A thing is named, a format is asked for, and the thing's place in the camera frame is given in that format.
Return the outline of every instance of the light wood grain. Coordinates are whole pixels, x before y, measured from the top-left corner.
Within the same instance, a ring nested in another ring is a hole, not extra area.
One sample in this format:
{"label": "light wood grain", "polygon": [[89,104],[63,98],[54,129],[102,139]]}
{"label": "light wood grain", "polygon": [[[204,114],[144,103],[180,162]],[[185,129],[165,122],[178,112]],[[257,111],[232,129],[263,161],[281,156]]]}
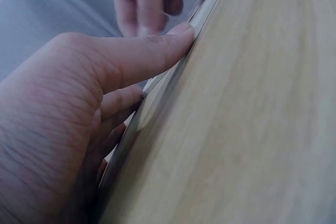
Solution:
{"label": "light wood grain", "polygon": [[137,122],[100,223],[335,223],[336,0],[219,0]]}

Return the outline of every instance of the gray fabric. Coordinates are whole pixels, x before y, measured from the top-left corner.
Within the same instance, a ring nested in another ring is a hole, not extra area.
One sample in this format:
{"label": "gray fabric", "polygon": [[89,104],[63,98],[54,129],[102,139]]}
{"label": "gray fabric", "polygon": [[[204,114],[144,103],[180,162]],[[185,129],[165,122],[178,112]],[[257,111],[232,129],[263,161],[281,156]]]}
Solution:
{"label": "gray fabric", "polygon": [[[197,0],[185,0],[186,19]],[[0,0],[0,81],[39,47],[60,33],[75,31],[98,37],[121,36],[113,0]]]}

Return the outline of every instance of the finger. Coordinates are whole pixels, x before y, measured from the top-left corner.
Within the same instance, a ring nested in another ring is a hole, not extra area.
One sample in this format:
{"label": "finger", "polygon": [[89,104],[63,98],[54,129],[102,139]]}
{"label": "finger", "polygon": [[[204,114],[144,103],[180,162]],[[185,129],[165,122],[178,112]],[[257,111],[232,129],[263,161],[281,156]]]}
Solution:
{"label": "finger", "polygon": [[123,123],[137,108],[138,105],[131,106],[104,120],[100,124],[98,136],[92,143],[92,149],[95,149],[98,145],[100,145],[100,143],[110,135],[113,129]]}
{"label": "finger", "polygon": [[146,36],[160,32],[163,14],[163,0],[136,0],[138,36]]}
{"label": "finger", "polygon": [[140,101],[141,94],[142,89],[135,84],[104,95],[100,105],[101,119],[105,120],[110,118],[117,112],[136,104]]}
{"label": "finger", "polygon": [[125,37],[137,35],[138,22],[136,20],[136,0],[114,0],[117,23]]}
{"label": "finger", "polygon": [[100,144],[101,156],[104,158],[109,155],[116,145],[120,142],[124,131],[126,129],[126,125],[124,123],[120,124],[116,127],[111,134]]}
{"label": "finger", "polygon": [[97,172],[97,183],[98,184],[100,183],[101,178],[103,177],[106,166],[107,166],[107,161],[106,159],[103,159],[103,161],[101,162],[101,165],[99,166],[98,172]]}
{"label": "finger", "polygon": [[179,15],[183,10],[183,0],[164,0],[164,12],[169,15]]}
{"label": "finger", "polygon": [[92,61],[99,62],[103,58],[100,62],[103,66],[95,72],[101,73],[104,69],[104,76],[100,78],[104,93],[139,83],[171,68],[187,52],[193,39],[194,29],[189,23],[179,24],[165,36],[93,38],[102,57],[94,56]]}

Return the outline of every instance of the wooden surface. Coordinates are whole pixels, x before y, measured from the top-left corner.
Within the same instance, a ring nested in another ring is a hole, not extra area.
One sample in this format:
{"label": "wooden surface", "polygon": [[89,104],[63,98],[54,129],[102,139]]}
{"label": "wooden surface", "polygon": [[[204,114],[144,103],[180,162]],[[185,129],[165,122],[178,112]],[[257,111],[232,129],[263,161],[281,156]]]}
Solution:
{"label": "wooden surface", "polygon": [[336,0],[219,0],[134,120],[100,223],[335,223]]}

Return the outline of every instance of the fingernail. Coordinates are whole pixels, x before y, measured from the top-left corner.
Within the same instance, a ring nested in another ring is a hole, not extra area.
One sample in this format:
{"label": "fingernail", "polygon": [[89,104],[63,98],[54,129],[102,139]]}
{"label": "fingernail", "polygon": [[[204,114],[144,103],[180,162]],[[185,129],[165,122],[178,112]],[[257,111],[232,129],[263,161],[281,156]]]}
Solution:
{"label": "fingernail", "polygon": [[139,27],[139,34],[138,36],[147,36],[153,34],[147,27],[145,26],[140,26]]}
{"label": "fingernail", "polygon": [[175,27],[173,27],[167,34],[181,34],[192,28],[189,22],[183,22]]}

